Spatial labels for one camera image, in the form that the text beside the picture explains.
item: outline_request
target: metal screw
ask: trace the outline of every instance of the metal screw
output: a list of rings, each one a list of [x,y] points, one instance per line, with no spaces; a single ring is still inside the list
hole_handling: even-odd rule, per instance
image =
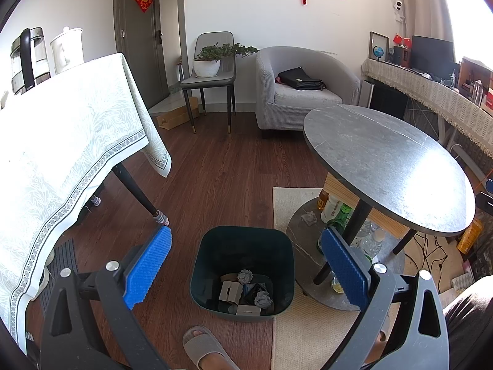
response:
[[[421,270],[420,277],[428,281],[429,279],[431,279],[431,274],[426,270]]]
[[[62,271],[60,271],[60,277],[67,278],[71,273],[72,270],[70,268],[64,268]]]
[[[385,274],[387,272],[387,267],[385,267],[385,265],[381,263],[374,264],[373,269],[380,274]]]
[[[112,261],[109,261],[108,263],[106,263],[106,269],[108,271],[116,271],[116,270],[118,270],[119,267],[120,267],[120,263],[118,263],[115,260],[112,260]]]

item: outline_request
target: speaker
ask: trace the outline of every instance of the speaker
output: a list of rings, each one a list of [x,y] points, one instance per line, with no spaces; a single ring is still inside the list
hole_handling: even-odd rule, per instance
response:
[[[394,64],[409,68],[411,52],[404,47],[394,46],[393,62]]]

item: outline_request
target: window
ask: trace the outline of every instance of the window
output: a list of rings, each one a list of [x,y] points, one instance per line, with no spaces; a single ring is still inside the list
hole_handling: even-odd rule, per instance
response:
[[[455,59],[463,56],[493,68],[493,13],[484,0],[447,0]]]

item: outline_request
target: globe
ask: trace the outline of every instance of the globe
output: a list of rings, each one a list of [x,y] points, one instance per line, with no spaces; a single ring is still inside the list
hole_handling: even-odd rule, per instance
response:
[[[375,55],[375,57],[378,58],[378,60],[380,60],[380,58],[384,56],[384,49],[381,48],[380,46],[374,46],[373,54]]]

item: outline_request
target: bonsai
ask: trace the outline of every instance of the bonsai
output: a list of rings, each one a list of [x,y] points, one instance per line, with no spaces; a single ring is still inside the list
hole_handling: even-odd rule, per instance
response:
[[[219,43],[213,46],[203,47],[200,53],[197,55],[197,61],[216,61],[223,57],[230,57],[235,55],[249,56],[250,54],[257,53],[258,49],[255,47],[241,46],[240,43],[231,45],[230,43],[218,46]]]

